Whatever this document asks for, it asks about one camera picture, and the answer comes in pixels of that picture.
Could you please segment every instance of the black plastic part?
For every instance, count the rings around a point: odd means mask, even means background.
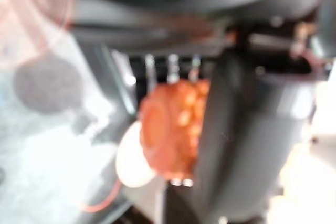
[[[176,188],[200,223],[259,216],[313,105],[308,74],[265,73],[226,54],[212,77],[194,186]]]
[[[323,0],[318,12],[319,30],[312,48],[320,58],[336,57],[336,1]]]

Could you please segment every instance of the orange knob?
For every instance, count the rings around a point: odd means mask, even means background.
[[[208,92],[208,81],[160,84],[141,103],[144,156],[166,179],[192,176]]]

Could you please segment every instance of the wire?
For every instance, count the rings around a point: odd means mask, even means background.
[[[99,211],[104,210],[105,208],[107,208],[109,205],[111,205],[114,202],[114,200],[116,199],[120,191],[121,185],[122,184],[120,180],[117,179],[112,187],[110,194],[106,197],[104,201],[102,201],[101,203],[97,205],[93,205],[93,206],[81,204],[81,208],[83,209],[83,211],[89,212],[89,213],[94,213],[94,212],[99,212]]]

